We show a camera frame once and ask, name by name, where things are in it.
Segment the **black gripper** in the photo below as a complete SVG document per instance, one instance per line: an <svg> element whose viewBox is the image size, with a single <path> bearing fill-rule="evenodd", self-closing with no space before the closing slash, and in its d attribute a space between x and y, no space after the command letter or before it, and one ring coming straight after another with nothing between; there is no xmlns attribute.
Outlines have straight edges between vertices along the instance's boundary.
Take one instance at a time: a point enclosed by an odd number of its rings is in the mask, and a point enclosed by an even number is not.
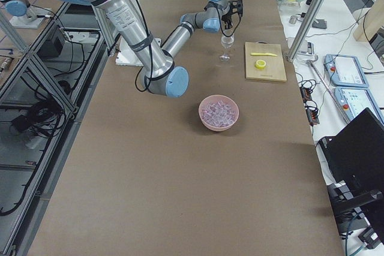
<svg viewBox="0 0 384 256"><path fill-rule="evenodd" d="M232 24L232 14L233 11L230 8L227 13L223 13L221 20L224 22L224 27L225 29L232 29L233 24Z"/></svg>

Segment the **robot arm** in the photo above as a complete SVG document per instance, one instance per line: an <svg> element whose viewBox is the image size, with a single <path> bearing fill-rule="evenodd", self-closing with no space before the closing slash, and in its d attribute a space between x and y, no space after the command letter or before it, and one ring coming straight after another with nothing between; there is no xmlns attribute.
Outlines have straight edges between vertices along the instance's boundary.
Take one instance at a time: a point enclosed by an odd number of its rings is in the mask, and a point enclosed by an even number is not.
<svg viewBox="0 0 384 256"><path fill-rule="evenodd" d="M208 0L202 12L187 13L179 25L159 45L150 32L138 0L61 0L101 9L111 21L143 67L138 72L139 91L180 97L188 88L189 75L173 60L194 31L216 33L232 28L232 15L243 15L242 0Z"/></svg>
<svg viewBox="0 0 384 256"><path fill-rule="evenodd" d="M5 10L12 16L10 23L19 29L37 29L45 19L45 11L35 8L29 0L1 0Z"/></svg>

